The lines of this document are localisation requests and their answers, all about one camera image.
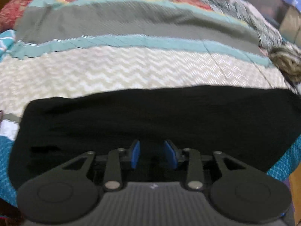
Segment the chevron patterned bedspread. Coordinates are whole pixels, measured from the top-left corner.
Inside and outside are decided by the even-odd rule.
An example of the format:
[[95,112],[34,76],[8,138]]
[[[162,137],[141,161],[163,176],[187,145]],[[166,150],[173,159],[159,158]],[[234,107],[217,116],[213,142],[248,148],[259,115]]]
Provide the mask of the chevron patterned bedspread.
[[33,0],[1,60],[1,199],[26,106],[121,89],[289,88],[246,22],[160,0]]

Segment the dark plastic storage bin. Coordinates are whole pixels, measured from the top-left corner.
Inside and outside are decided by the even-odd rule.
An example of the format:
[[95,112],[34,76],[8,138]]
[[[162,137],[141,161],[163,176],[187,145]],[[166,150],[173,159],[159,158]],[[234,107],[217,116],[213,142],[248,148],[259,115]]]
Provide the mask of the dark plastic storage bin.
[[246,0],[274,27],[279,28],[289,9],[282,0]]

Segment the black pants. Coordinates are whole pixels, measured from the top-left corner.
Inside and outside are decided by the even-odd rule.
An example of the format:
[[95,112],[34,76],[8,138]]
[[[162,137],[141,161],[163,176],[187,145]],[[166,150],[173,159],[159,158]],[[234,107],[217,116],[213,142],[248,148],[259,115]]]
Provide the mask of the black pants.
[[82,153],[105,155],[134,140],[153,150],[167,139],[268,171],[299,136],[300,96],[286,89],[195,86],[37,99],[21,118],[8,176],[18,189]]

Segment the grey patterned blanket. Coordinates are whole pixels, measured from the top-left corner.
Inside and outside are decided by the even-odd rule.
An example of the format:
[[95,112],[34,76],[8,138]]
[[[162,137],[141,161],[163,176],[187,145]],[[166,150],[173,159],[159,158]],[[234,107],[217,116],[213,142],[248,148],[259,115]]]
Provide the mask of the grey patterned blanket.
[[[279,30],[274,28],[260,12],[249,2],[242,0],[200,0],[201,2],[208,4],[215,12],[220,12],[225,15],[232,16],[238,20],[246,22],[251,28],[255,30],[259,40],[259,47],[269,51],[274,47],[280,47],[290,43],[284,40]],[[293,87],[300,92],[300,83],[293,83],[288,76],[282,72],[285,78],[289,81]]]

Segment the teal patterned pillow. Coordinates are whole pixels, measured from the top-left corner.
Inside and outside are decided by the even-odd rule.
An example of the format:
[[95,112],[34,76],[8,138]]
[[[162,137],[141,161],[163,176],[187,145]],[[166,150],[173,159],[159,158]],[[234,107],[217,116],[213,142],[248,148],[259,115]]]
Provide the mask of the teal patterned pillow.
[[16,32],[14,30],[6,30],[0,33],[0,60],[8,54],[11,47],[16,42]]

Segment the olive crumpled clothes pile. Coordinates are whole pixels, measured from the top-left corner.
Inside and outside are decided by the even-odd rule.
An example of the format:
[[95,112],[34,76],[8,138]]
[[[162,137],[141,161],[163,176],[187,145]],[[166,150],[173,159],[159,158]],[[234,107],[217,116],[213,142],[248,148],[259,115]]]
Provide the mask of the olive crumpled clothes pile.
[[300,48],[286,44],[272,48],[268,53],[273,65],[284,72],[293,83],[300,83]]

